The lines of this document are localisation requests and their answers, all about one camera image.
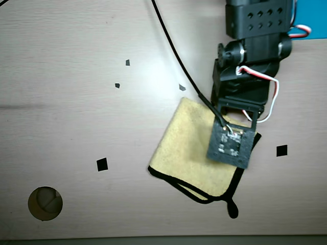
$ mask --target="robotic arm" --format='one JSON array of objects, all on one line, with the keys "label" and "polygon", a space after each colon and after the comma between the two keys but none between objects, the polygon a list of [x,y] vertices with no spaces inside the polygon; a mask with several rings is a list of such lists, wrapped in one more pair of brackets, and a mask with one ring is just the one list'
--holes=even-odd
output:
[{"label": "robotic arm", "polygon": [[[211,102],[223,108],[242,110],[251,128],[214,123],[208,158],[247,168],[256,124],[271,114],[279,91],[279,63],[291,54],[287,32],[292,22],[292,0],[226,0],[226,32],[236,41],[218,46]],[[268,101],[270,81],[276,82],[270,113],[259,120]]]}]

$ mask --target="yellow cleaning cloth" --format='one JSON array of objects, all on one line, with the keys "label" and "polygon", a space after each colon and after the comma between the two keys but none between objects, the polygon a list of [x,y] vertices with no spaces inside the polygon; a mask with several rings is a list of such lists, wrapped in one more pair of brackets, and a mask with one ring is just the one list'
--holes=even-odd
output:
[{"label": "yellow cleaning cloth", "polygon": [[243,169],[207,159],[214,120],[210,109],[182,98],[148,170],[199,203],[226,201],[230,217],[236,218],[238,209],[232,196]]}]

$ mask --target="wooden table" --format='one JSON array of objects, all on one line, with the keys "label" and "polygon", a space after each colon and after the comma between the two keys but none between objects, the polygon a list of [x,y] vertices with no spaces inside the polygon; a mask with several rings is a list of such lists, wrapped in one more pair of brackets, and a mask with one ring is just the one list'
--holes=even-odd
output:
[{"label": "wooden table", "polygon": [[[230,41],[224,2],[158,0],[207,97],[217,44]],[[327,234],[326,54],[326,40],[294,41],[281,63],[232,220],[225,203],[197,204],[146,170],[180,99],[198,101],[151,1],[10,0],[0,8],[0,239]],[[283,144],[288,156],[276,158]],[[49,222],[28,210],[40,186],[63,198]]]}]

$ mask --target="red and white wire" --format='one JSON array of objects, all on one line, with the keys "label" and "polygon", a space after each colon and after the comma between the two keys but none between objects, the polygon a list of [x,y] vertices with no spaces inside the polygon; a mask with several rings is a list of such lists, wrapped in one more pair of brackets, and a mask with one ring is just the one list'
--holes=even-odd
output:
[{"label": "red and white wire", "polygon": [[[248,74],[250,74],[252,76],[255,76],[257,78],[261,78],[261,79],[265,79],[265,80],[269,80],[269,81],[274,81],[275,82],[275,92],[274,92],[274,95],[273,95],[273,98],[272,98],[272,103],[271,103],[271,106],[270,106],[269,114],[264,119],[257,121],[258,123],[264,123],[264,122],[266,122],[270,118],[270,116],[272,114],[272,110],[274,108],[276,99],[277,99],[278,94],[279,94],[279,81],[276,78],[273,78],[271,76],[268,76],[268,75],[263,74],[261,72],[258,72],[256,70],[253,70],[253,69],[251,69],[250,67],[248,67],[246,65],[242,65],[240,67],[236,67],[236,75],[238,75],[238,76],[241,75],[241,72],[242,71],[245,71]],[[242,110],[242,112],[247,117],[247,119],[249,121],[252,121],[251,117],[247,114],[247,112],[245,110]]]},{"label": "red and white wire", "polygon": [[303,38],[303,37],[307,37],[312,32],[312,29],[309,26],[305,26],[304,24],[296,24],[294,27],[295,28],[298,28],[298,29],[300,29],[302,31],[305,31],[306,33],[289,34],[290,38]]}]

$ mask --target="circular hole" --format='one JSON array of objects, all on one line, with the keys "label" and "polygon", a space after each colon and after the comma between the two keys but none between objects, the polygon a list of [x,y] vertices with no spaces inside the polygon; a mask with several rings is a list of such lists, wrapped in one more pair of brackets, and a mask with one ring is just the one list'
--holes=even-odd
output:
[{"label": "circular hole", "polygon": [[39,187],[31,193],[28,208],[40,221],[50,221],[60,214],[62,197],[54,188]]}]

